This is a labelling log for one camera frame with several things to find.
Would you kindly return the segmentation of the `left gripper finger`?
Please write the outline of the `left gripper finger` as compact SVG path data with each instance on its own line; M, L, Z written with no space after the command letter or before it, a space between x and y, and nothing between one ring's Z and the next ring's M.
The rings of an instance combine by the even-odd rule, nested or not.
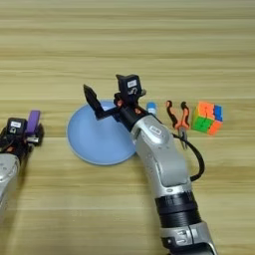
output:
M37 130L35 132L35 145L36 146L40 146L43 142L43 138L44 138L44 127L42 124L39 124L37 127Z

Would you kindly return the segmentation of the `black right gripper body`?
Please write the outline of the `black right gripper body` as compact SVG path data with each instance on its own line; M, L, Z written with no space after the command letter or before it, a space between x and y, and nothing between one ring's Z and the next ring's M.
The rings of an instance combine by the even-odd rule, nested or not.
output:
M138 104L138 96L124 97L116 93L114 104L118 108L115 119L121 122L128 131L131 131L133 126L147 115L147 111Z

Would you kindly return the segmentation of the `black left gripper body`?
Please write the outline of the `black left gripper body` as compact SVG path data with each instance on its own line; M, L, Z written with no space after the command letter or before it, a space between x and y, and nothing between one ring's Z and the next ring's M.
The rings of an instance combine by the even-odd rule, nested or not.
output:
M40 145L40 128L36 127L31 133L15 130L9 132L6 127L0 132L0 153L11 153L18 157L26 157L34 146Z

